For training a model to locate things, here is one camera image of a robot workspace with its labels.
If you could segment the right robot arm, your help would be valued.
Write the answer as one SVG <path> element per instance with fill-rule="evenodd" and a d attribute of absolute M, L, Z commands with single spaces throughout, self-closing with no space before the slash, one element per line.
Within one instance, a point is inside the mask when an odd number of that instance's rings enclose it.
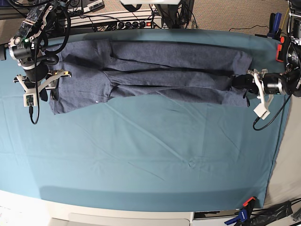
<path fill-rule="evenodd" d="M 40 96 L 43 96 L 44 101 L 48 99 L 46 87 L 62 76 L 62 73 L 50 72 L 48 67 L 58 63 L 58 53 L 64 49 L 69 39 L 71 17 L 68 14 L 68 6 L 70 1 L 36 0 L 32 5 L 25 5 L 10 0 L 9 4 L 29 10 L 16 35 L 8 42 L 8 49 L 11 57 L 25 72 L 25 76 L 16 77 L 25 91 L 24 106 L 38 106 Z M 67 20 L 64 40 L 60 48 L 49 51 L 47 50 L 47 31 L 55 26 L 60 13 L 63 13 Z"/>

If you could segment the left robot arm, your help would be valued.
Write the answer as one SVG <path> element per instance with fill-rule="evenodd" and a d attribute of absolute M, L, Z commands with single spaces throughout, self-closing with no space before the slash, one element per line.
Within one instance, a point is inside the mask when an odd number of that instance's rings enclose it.
<path fill-rule="evenodd" d="M 231 87 L 256 95 L 260 103 L 254 112 L 262 117 L 269 112 L 275 95 L 301 96 L 301 2 L 289 0 L 286 31 L 280 28 L 281 14 L 271 14 L 268 38 L 278 40 L 276 61 L 284 64 L 283 73 L 249 70 L 233 79 Z"/>

